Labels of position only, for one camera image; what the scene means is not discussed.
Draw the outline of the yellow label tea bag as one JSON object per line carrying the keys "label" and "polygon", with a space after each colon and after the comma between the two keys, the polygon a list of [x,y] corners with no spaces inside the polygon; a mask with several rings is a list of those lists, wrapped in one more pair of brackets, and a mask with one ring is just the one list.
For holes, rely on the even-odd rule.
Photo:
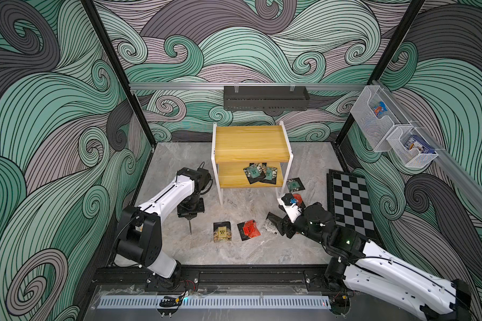
{"label": "yellow label tea bag", "polygon": [[213,241],[214,243],[231,242],[232,229],[229,221],[213,223]]}

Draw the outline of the green label tea bag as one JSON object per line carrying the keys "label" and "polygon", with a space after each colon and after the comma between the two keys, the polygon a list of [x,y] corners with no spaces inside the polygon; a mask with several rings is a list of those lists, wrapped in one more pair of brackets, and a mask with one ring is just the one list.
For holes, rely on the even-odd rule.
{"label": "green label tea bag", "polygon": [[262,163],[250,163],[248,167],[243,168],[243,171],[249,184],[262,182],[266,177]]}

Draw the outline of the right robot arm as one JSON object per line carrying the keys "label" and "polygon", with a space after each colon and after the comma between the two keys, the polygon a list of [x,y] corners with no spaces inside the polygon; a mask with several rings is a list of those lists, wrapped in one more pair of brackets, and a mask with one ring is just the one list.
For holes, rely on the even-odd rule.
{"label": "right robot arm", "polygon": [[460,279],[436,277],[392,255],[365,235],[339,226],[321,203],[281,204],[286,215],[268,213],[282,236],[300,234],[322,246],[331,260],[324,274],[336,292],[362,292],[421,320],[471,320],[471,290]]}

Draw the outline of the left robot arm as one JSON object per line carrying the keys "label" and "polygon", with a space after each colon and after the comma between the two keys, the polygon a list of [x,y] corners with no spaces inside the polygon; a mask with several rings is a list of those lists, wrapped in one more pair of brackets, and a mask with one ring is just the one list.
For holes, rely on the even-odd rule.
{"label": "left robot arm", "polygon": [[156,196],[124,208],[116,232],[114,253],[164,279],[178,275],[179,263],[162,251],[162,225],[172,211],[192,220],[205,211],[203,194],[212,181],[208,170],[182,168]]}

